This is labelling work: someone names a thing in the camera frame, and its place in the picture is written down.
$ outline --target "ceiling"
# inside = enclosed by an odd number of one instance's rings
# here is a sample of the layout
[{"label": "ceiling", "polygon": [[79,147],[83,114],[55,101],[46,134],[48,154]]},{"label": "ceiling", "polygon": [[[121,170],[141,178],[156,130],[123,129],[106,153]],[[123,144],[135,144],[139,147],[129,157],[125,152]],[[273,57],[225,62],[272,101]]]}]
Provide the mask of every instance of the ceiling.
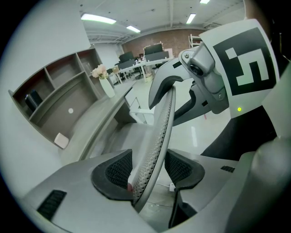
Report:
[{"label": "ceiling", "polygon": [[[209,30],[219,25],[242,20],[243,0],[76,0],[80,15],[90,13],[117,20],[113,25],[83,21],[89,41],[122,44],[139,36],[172,29]],[[190,13],[196,17],[187,25]],[[133,26],[140,33],[126,29]]]}]

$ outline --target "brick wall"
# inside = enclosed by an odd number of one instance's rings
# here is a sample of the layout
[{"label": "brick wall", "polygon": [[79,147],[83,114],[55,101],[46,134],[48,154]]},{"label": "brick wall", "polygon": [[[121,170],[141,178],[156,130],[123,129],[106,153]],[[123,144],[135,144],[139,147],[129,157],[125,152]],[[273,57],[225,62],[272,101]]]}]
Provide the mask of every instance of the brick wall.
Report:
[{"label": "brick wall", "polygon": [[144,47],[161,41],[164,49],[172,48],[175,57],[178,57],[181,51],[189,49],[188,36],[190,36],[190,34],[192,34],[192,36],[198,36],[202,32],[202,30],[192,29],[162,31],[139,37],[124,43],[122,47],[125,53],[132,51],[133,56],[138,56],[140,53],[144,53]]}]

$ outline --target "white desk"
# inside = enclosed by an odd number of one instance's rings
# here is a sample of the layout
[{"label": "white desk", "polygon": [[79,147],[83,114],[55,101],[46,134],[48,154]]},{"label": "white desk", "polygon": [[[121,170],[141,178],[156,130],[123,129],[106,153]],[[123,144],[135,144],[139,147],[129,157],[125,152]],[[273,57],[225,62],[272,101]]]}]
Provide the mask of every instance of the white desk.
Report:
[{"label": "white desk", "polygon": [[102,134],[110,121],[125,103],[125,95],[135,84],[135,81],[117,85],[115,96],[105,96],[96,101],[78,120],[71,132],[68,146],[61,150],[60,158],[63,165],[85,159],[94,147],[96,137]]},{"label": "white desk", "polygon": [[130,66],[130,67],[127,67],[125,69],[119,70],[119,72],[123,73],[125,75],[125,72],[131,71],[132,69],[140,67],[141,71],[142,71],[142,75],[144,77],[144,81],[146,82],[146,73],[145,73],[145,70],[144,70],[143,66],[153,66],[153,65],[156,65],[156,64],[160,64],[160,63],[163,63],[163,62],[170,61],[172,59],[173,58],[165,58],[165,59],[160,59],[160,60],[155,60],[155,61],[143,61],[141,63],[138,63],[137,65]]},{"label": "white desk", "polygon": [[111,81],[112,84],[115,84],[116,83],[115,78],[118,81],[118,83],[122,84],[122,80],[121,80],[119,74],[111,73],[108,76],[108,79],[110,79],[110,81]]}]

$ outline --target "monitor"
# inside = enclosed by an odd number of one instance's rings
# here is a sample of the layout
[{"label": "monitor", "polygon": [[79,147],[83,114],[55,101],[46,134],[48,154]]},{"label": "monitor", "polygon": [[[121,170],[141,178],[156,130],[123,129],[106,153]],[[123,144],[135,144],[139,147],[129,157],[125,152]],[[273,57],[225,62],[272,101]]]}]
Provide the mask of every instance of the monitor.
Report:
[{"label": "monitor", "polygon": [[134,59],[133,54],[132,54],[131,51],[119,56],[120,63],[129,61],[131,59]]},{"label": "monitor", "polygon": [[153,46],[148,46],[145,49],[145,55],[149,55],[152,53],[158,53],[158,52],[162,52],[163,51],[163,46],[162,44],[156,44]]},{"label": "monitor", "polygon": [[107,73],[108,73],[108,74],[111,74],[111,73],[112,73],[112,69],[108,69],[108,70],[107,70]]}]

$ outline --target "ceiling light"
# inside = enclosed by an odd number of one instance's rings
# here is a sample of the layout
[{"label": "ceiling light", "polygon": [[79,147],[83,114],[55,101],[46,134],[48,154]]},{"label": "ceiling light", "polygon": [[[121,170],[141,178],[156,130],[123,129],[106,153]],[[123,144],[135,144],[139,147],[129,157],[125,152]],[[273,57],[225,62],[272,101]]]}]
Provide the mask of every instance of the ceiling light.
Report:
[{"label": "ceiling light", "polygon": [[132,30],[132,31],[134,31],[134,32],[140,32],[140,30],[136,29],[136,28],[133,27],[133,26],[128,26],[127,29]]},{"label": "ceiling light", "polygon": [[207,4],[210,0],[201,0],[200,3]]},{"label": "ceiling light", "polygon": [[103,23],[107,23],[107,24],[114,24],[116,22],[116,20],[112,20],[112,19],[105,18],[105,17],[98,16],[98,15],[89,15],[89,14],[83,14],[81,19],[82,20],[98,21],[98,22],[103,22]]},{"label": "ceiling light", "polygon": [[195,16],[196,14],[190,14],[189,19],[187,20],[186,24],[190,24]]}]

